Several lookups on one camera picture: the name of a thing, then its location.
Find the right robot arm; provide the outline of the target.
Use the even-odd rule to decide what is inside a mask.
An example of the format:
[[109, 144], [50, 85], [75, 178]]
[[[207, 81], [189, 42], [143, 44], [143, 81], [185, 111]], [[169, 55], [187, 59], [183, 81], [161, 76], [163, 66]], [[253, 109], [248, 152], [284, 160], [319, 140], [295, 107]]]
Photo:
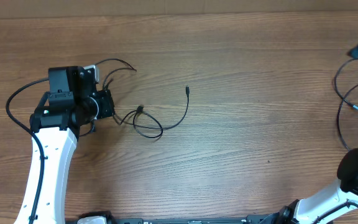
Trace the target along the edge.
[[358, 87], [353, 86], [345, 94], [341, 94], [337, 87], [337, 78], [342, 69], [353, 61], [358, 61], [358, 44], [348, 51], [350, 59], [344, 62], [337, 70], [333, 85], [340, 97], [336, 115], [336, 127], [342, 145], [347, 154], [342, 158], [337, 169], [334, 182], [318, 193], [282, 207], [277, 213], [272, 213], [259, 220], [259, 223], [332, 223], [336, 218], [355, 209], [358, 210], [358, 148], [351, 149], [346, 144], [340, 129], [340, 114], [343, 105], [358, 112], [358, 106], [347, 100], [350, 93]]

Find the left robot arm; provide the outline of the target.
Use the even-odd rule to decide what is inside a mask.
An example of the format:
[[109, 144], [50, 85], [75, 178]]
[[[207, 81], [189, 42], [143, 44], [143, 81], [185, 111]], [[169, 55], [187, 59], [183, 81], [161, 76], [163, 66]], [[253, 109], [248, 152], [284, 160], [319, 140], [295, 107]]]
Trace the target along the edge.
[[99, 69], [56, 67], [48, 70], [50, 89], [30, 116], [32, 161], [16, 223], [64, 223], [70, 162], [80, 129], [113, 115], [109, 90], [97, 90]]

